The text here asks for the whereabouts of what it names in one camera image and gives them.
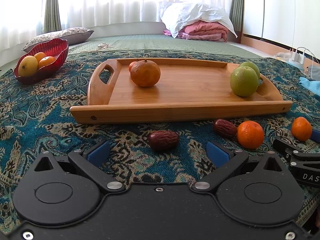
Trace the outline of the tangerine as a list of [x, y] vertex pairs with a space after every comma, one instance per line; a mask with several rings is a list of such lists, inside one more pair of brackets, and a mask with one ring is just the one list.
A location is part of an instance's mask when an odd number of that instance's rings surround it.
[[297, 140], [307, 141], [312, 135], [312, 126], [306, 118], [300, 116], [293, 121], [291, 133]]
[[244, 121], [238, 126], [237, 139], [242, 147], [254, 150], [264, 141], [263, 128], [255, 121]]

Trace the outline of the red date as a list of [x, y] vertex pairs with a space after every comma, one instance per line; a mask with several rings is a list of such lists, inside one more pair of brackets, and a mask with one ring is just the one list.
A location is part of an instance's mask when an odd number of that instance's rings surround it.
[[176, 148], [179, 143], [179, 135], [173, 131], [155, 131], [149, 135], [148, 142], [153, 151], [164, 152]]
[[213, 123], [213, 131], [224, 137], [235, 137], [237, 134], [236, 126], [230, 121], [217, 119]]

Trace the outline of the green apple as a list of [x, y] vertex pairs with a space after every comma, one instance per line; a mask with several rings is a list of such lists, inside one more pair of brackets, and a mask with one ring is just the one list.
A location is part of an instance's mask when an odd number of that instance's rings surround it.
[[251, 67], [240, 66], [230, 76], [230, 87], [234, 94], [241, 97], [252, 96], [259, 86], [259, 78]]
[[253, 63], [251, 61], [246, 61], [246, 62], [241, 63], [239, 66], [240, 67], [246, 66], [246, 67], [252, 68], [255, 71], [257, 77], [260, 78], [260, 70], [259, 70], [258, 66], [255, 63]]

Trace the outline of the large brownish orange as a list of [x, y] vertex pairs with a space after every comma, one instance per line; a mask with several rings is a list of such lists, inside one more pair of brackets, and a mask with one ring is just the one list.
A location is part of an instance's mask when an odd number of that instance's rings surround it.
[[131, 80], [142, 88], [154, 86], [161, 77], [161, 70], [158, 64], [150, 60], [131, 62], [129, 72]]

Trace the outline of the teal paisley cloth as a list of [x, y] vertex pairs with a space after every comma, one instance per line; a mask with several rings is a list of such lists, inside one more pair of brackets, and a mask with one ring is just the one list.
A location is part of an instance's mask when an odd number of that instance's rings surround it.
[[[133, 182], [187, 182], [214, 169], [204, 155], [213, 139], [211, 121], [81, 125], [72, 117], [72, 106], [86, 103], [86, 90], [95, 67], [107, 59], [170, 57], [235, 62], [228, 55], [178, 50], [103, 51], [72, 54], [51, 78], [22, 85], [12, 70], [1, 76], [1, 236], [8, 237], [21, 221], [12, 203], [19, 180], [43, 150], [65, 154], [89, 148], [103, 139], [111, 143], [111, 158], [102, 169], [129, 185]], [[179, 135], [176, 148], [156, 152], [149, 145], [155, 131]]]

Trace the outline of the orange in bowl front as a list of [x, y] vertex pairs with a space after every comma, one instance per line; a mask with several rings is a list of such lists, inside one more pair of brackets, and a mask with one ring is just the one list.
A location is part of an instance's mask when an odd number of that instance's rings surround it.
[[55, 60], [56, 60], [56, 58], [53, 56], [47, 56], [47, 57], [43, 58], [40, 62], [38, 62], [38, 69], [52, 64]]

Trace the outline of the orange in bowl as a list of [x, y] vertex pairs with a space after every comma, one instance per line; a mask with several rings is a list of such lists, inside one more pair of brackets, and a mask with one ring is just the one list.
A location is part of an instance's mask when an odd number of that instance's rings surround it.
[[56, 60], [56, 58], [53, 56], [47, 56], [47, 57], [43, 58], [40, 62], [38, 62], [38, 69], [52, 64], [55, 60]]
[[37, 59], [38, 62], [40, 62], [43, 58], [45, 58], [47, 55], [44, 52], [38, 52], [34, 55], [35, 59]]

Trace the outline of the yellow fruit in bowl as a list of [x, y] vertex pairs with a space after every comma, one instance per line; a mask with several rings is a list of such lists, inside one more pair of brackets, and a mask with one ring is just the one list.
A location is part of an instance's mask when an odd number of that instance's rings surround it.
[[38, 70], [38, 61], [34, 56], [26, 56], [19, 64], [18, 75], [28, 77], [34, 75]]

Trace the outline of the red fruit bowl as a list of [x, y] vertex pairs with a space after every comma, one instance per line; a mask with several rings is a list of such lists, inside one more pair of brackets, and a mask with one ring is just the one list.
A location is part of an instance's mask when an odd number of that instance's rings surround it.
[[20, 57], [13, 70], [14, 77], [25, 85], [51, 77], [64, 64], [68, 49], [68, 41], [60, 38], [37, 44]]

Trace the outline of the orange in bowl rear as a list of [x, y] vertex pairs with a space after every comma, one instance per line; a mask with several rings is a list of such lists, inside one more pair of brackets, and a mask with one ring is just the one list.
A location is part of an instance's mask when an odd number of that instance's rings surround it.
[[45, 58], [47, 55], [44, 52], [38, 52], [34, 55], [35, 59], [37, 59], [38, 62], [40, 62], [43, 58]]

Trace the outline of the floral grey pillow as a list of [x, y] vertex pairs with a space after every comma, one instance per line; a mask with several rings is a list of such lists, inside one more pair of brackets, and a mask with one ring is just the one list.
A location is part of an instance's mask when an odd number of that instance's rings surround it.
[[87, 41], [90, 36], [94, 33], [94, 30], [87, 29], [84, 27], [68, 28], [61, 31], [54, 31], [49, 33], [44, 33], [37, 35], [30, 39], [25, 46], [22, 48], [23, 51], [28, 53], [36, 45], [42, 42], [48, 42], [54, 38], [60, 38], [62, 40], [67, 40], [69, 45], [79, 44]]

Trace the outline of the green quilted mat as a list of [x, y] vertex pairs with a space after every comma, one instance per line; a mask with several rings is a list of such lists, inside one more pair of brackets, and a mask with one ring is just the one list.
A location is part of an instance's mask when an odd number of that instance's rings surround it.
[[130, 50], [179, 50], [228, 55], [234, 57], [235, 62], [254, 62], [261, 70], [264, 68], [265, 59], [259, 55], [247, 51], [239, 45], [231, 42], [212, 42], [199, 40], [184, 40], [172, 38], [163, 34], [150, 35], [124, 35], [90, 38], [84, 43], [71, 45], [68, 55], [86, 53], [92, 51], [124, 51]]

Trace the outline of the folded pink blanket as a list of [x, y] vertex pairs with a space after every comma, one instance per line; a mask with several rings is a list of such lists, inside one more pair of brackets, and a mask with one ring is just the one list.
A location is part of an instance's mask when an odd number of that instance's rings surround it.
[[180, 30], [176, 38], [226, 42], [228, 32], [229, 30], [220, 23], [197, 21]]

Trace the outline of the white sheer curtain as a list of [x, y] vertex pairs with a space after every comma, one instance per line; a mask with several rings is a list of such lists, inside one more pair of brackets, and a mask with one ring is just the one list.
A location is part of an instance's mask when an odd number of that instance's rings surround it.
[[[229, 12], [232, 0], [58, 0], [62, 29], [159, 22], [164, 2], [202, 3]], [[42, 34], [43, 0], [1, 0], [1, 50]]]

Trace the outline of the white pillow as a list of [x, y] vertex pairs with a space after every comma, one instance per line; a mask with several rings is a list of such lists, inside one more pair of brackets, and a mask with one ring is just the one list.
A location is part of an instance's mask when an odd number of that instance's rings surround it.
[[172, 3], [161, 11], [160, 18], [173, 38], [177, 38], [187, 26], [195, 25], [197, 22], [218, 23], [237, 37], [227, 13], [211, 5]]

